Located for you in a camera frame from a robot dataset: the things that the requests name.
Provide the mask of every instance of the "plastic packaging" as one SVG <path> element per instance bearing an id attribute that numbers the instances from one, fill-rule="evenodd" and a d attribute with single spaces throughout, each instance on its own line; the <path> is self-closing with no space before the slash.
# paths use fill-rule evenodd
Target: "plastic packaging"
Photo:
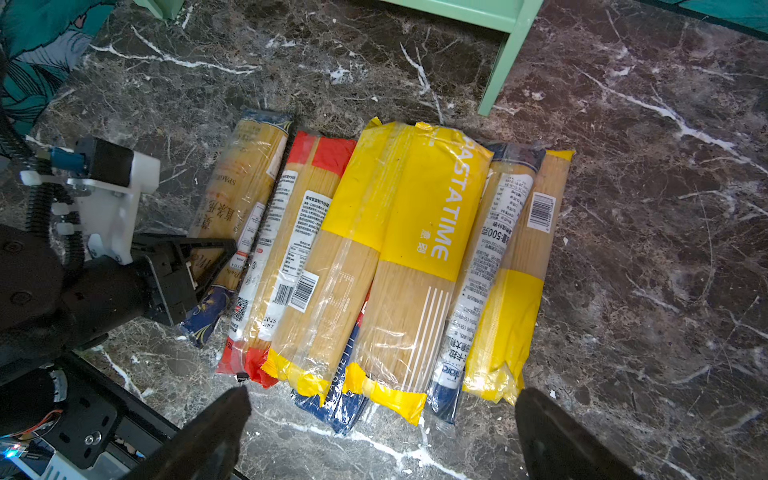
<path id="1" fill-rule="evenodd" d="M 357 419 L 360 418 L 363 411 L 365 411 L 366 405 L 368 405 L 368 399 L 364 395 L 357 395 L 351 392 L 344 393 L 342 391 L 344 379 L 346 378 L 346 367 L 349 365 L 349 357 L 352 355 L 355 347 L 355 340 L 360 331 L 360 324 L 366 314 L 367 304 L 368 300 L 362 305 L 362 310 L 357 316 L 357 323 L 355 323 L 352 335 L 349 336 L 349 341 L 346 343 L 346 348 L 339 362 L 339 367 L 336 369 L 336 375 L 333 377 L 325 403 L 320 405 L 320 396 L 305 397 L 299 395 L 296 391 L 293 392 L 296 406 L 313 414 L 321 422 L 327 423 L 334 432 L 340 435 L 349 433 L 349 430 L 355 426 Z"/>
<path id="2" fill-rule="evenodd" d="M 427 391 L 427 405 L 453 423 L 462 377 L 480 316 L 545 155 L 517 144 L 493 144 L 491 168 L 449 307 L 448 325 Z"/>
<path id="3" fill-rule="evenodd" d="M 320 405 L 373 280 L 413 130 L 374 118 L 360 135 L 262 366 Z"/>
<path id="4" fill-rule="evenodd" d="M 222 158 L 210 179 L 189 237 L 232 238 L 237 252 L 217 275 L 202 302 L 181 323 L 202 346 L 227 308 L 240 282 L 264 204 L 280 171 L 288 141 L 291 114 L 246 109 L 237 122 Z M 221 249 L 199 249 L 192 254 L 195 280 L 221 255 Z"/>
<path id="5" fill-rule="evenodd" d="M 547 151 L 541 163 L 469 351 L 463 389 L 472 395 L 514 404 L 524 388 L 522 369 L 573 154 Z"/>
<path id="6" fill-rule="evenodd" d="M 492 153 L 417 124 L 344 390 L 417 425 Z"/>
<path id="7" fill-rule="evenodd" d="M 265 388 L 276 382 L 261 366 L 355 143 L 296 135 L 253 247 L 218 372 L 247 372 Z"/>

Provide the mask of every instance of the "green stool leg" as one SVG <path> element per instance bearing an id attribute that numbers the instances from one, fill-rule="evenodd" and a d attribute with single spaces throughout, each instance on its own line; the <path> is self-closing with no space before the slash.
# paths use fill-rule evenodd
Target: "green stool leg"
<path id="1" fill-rule="evenodd" d="M 507 75 L 509 75 L 512 64 L 515 63 L 515 59 L 518 57 L 520 47 L 523 46 L 523 41 L 528 36 L 528 31 L 531 29 L 531 25 L 533 25 L 534 18 L 536 18 L 536 14 L 543 1 L 526 0 L 520 9 L 520 15 L 515 22 L 512 33 L 507 37 L 506 43 L 502 45 L 502 49 L 496 57 L 496 63 L 493 65 L 493 70 L 491 70 L 491 78 L 488 80 L 488 87 L 485 89 L 482 101 L 480 102 L 480 108 L 478 109 L 480 115 L 487 117 L 491 113 L 493 104 L 496 103 L 496 98 L 498 98 L 499 92 L 504 87 Z"/>

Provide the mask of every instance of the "white stripe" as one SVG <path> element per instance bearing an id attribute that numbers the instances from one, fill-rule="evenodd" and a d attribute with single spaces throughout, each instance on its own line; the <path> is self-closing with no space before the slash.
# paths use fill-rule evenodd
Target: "white stripe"
<path id="1" fill-rule="evenodd" d="M 448 309 L 448 302 L 450 301 L 450 297 L 450 293 L 445 292 L 445 301 L 442 303 L 442 310 L 440 310 L 440 305 L 438 305 L 440 316 L 435 317 L 435 322 L 432 324 L 432 331 L 429 332 L 429 341 L 434 339 L 434 342 L 432 342 L 432 346 L 429 347 L 429 354 L 424 357 L 424 361 L 426 362 L 426 366 L 428 368 L 420 369 L 419 378 L 416 380 L 417 385 L 423 379 L 424 375 L 429 375 L 429 370 L 432 368 L 432 361 L 434 360 L 433 356 L 435 355 L 435 347 L 439 343 L 440 332 L 442 331 L 443 324 L 445 324 L 445 311 Z M 438 327 L 437 338 L 435 338 L 435 327 Z"/>
<path id="2" fill-rule="evenodd" d="M 432 303 L 429 304 L 429 310 L 426 309 L 427 303 L 429 302 L 429 297 L 432 297 Z M 413 369 L 411 369 L 411 361 L 413 360 L 413 354 L 416 352 L 416 343 L 419 341 L 419 335 L 422 334 L 422 327 L 424 326 L 424 313 L 427 314 L 427 318 L 429 318 L 430 315 L 432 315 L 432 306 L 435 304 L 435 297 L 437 296 L 437 289 L 435 291 L 432 291 L 432 287 L 429 287 L 427 289 L 427 297 L 424 300 L 424 308 L 422 309 L 422 318 L 419 319 L 419 331 L 416 332 L 416 338 L 413 340 L 413 347 L 411 348 L 411 356 L 408 357 L 408 363 L 406 363 L 406 377 L 402 380 L 402 388 L 406 388 L 406 383 L 408 382 L 408 378 L 413 374 Z"/>
<path id="3" fill-rule="evenodd" d="M 435 309 L 435 315 L 437 315 L 440 311 L 440 302 L 442 302 L 443 293 L 445 292 L 440 290 L 440 297 L 437 300 L 437 308 Z M 422 341 L 419 342 L 419 354 L 416 355 L 416 360 L 413 363 L 410 363 L 408 365 L 409 371 L 414 373 L 414 375 L 411 375 L 411 381 L 408 384 L 409 391 L 413 388 L 413 382 L 419 378 L 419 373 L 421 373 L 420 371 L 416 370 L 416 366 L 419 364 L 419 359 L 422 358 L 422 353 L 424 352 L 424 340 L 428 339 L 427 330 L 429 329 L 429 319 L 432 318 L 432 306 L 435 304 L 436 296 L 437 296 L 437 289 L 435 289 L 435 295 L 432 296 L 432 304 L 429 305 L 429 315 L 427 316 L 427 321 L 424 324 L 424 335 L 422 335 Z"/>

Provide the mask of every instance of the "yellow wrapper end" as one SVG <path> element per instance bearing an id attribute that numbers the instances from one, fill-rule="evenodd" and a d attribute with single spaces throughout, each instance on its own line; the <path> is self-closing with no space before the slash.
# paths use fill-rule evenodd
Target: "yellow wrapper end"
<path id="1" fill-rule="evenodd" d="M 499 272 L 467 358 L 463 389 L 491 402 L 512 405 L 525 384 L 544 282 L 514 270 Z"/>
<path id="2" fill-rule="evenodd" d="M 346 367 L 343 391 L 363 394 L 371 401 L 399 413 L 414 426 L 419 425 L 419 418 L 427 401 L 426 393 L 400 392 L 374 382 L 357 363 Z"/>
<path id="3" fill-rule="evenodd" d="M 554 155 L 556 157 L 560 157 L 563 160 L 572 161 L 576 151 L 573 151 L 573 150 L 562 150 L 562 151 L 547 150 L 547 153 L 550 154 L 550 155 Z"/>
<path id="4" fill-rule="evenodd" d="M 261 369 L 280 381 L 288 381 L 301 396 L 319 396 L 321 407 L 326 402 L 331 382 L 296 366 L 274 350 L 270 349 L 267 353 Z"/>

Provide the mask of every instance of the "teal fabric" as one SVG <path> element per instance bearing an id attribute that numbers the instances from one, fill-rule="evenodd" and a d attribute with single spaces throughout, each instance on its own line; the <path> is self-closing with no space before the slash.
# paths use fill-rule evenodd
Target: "teal fabric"
<path id="1" fill-rule="evenodd" d="M 687 0 L 677 5 L 768 33 L 768 0 Z"/>
<path id="2" fill-rule="evenodd" d="M 67 80 L 117 0 L 8 0 L 0 42 L 8 57 L 2 106 L 27 134 Z"/>

